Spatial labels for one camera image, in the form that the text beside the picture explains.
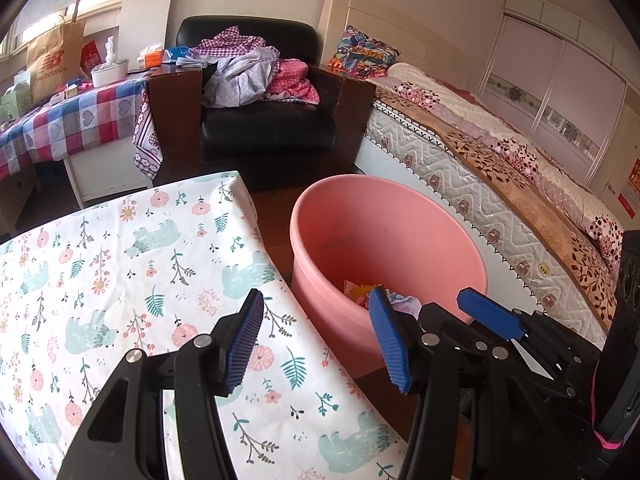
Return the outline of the yellow foam net with sticker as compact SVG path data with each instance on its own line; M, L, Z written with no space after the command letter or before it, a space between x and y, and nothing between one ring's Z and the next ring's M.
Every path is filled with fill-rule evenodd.
M369 309L369 296L374 285L357 285L349 280L344 281L343 294L359 307Z

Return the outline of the pink plastic trash bin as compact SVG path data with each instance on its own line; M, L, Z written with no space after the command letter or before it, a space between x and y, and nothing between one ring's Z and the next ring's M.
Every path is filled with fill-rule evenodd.
M292 291L329 350L359 377L382 367L366 308L345 282L382 285L436 302L469 322L460 290L487 292L471 235L450 212L408 186L363 174L323 179L300 194L290 223Z

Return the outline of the bed with floral blanket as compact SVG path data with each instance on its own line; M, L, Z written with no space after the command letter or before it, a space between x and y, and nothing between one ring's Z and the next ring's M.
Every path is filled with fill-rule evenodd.
M324 0L328 65L347 25L400 51L374 88L356 167L412 174L510 266L541 309L602 346L616 310L623 226L544 150L466 90L448 41L378 0Z

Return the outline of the floral bear tablecloth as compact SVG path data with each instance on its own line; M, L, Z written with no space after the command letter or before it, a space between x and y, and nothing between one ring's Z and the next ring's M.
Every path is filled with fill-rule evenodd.
M406 452L312 326L234 171L69 214L1 247L1 426L18 462L58 475L124 354L179 349L265 298L242 384L218 403L242 479L395 479Z

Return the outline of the white wardrobe sliding doors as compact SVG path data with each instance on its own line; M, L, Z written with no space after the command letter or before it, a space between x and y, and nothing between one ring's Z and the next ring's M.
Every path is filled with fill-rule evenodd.
M639 49L548 0L503 0L480 96L616 203L639 158Z

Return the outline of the colourful comic pillow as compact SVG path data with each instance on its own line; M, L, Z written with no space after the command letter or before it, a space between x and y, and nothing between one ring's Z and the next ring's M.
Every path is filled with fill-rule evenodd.
M385 77L400 51L347 25L328 66L357 79Z

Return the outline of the plaid checkered tablecloth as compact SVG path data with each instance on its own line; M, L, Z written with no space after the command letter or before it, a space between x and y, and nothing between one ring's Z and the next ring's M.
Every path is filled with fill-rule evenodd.
M124 139L134 146L137 170L155 179L163 153L143 78L92 89L14 122L1 133L1 177Z

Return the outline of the dark wooden cabinet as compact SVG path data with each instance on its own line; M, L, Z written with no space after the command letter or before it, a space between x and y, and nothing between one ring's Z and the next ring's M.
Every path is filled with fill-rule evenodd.
M163 65L146 81L155 134L163 154L153 180L163 185L196 177L201 170L202 71Z

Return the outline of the green paper gift box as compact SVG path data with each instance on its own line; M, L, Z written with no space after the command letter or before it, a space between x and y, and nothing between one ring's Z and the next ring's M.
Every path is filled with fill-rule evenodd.
M32 95L29 84L19 82L7 88L2 94L1 106L9 120L17 120L23 117L32 108Z

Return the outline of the pile of clothes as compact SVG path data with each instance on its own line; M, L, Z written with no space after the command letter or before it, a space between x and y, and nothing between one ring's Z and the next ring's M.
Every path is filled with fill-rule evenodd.
M213 65L202 93L209 108L231 108L267 100L318 105L320 96L308 78L308 64L281 58L261 36L243 35L238 26L203 39L190 50L198 61Z

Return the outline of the white round container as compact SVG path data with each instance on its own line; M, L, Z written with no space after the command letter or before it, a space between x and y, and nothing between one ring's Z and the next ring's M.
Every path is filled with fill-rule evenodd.
M128 60L117 60L111 63L103 63L91 70L91 79L94 88L101 88L124 80L128 74Z

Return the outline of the orange tissue box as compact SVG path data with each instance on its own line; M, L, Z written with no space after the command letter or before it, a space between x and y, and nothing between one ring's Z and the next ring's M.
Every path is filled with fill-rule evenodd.
M144 47L137 57L139 70L149 70L160 66L163 62L164 48L161 42Z

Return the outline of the brown New Balance paper bag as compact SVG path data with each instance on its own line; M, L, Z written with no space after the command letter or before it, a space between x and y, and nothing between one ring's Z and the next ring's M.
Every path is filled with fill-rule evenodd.
M64 23L44 32L27 47L32 102L50 98L66 82L80 76L83 22Z

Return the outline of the red wall calendar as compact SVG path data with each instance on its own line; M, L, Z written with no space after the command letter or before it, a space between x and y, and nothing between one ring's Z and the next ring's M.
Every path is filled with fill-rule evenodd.
M639 215L640 208L640 160L637 159L617 196L618 202L629 218Z

